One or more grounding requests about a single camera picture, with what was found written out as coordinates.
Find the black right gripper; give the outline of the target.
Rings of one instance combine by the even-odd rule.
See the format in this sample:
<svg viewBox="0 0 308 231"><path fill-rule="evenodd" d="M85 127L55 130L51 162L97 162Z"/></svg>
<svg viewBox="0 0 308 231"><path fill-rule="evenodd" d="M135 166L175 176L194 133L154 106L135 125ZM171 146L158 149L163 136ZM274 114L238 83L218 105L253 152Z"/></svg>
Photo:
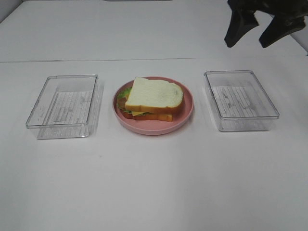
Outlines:
<svg viewBox="0 0 308 231"><path fill-rule="evenodd" d="M224 39L228 48L233 47L247 32L259 26L255 18L256 11L275 15L259 38L263 48L306 26L304 17L308 15L307 0L229 0L227 3L232 9Z"/></svg>

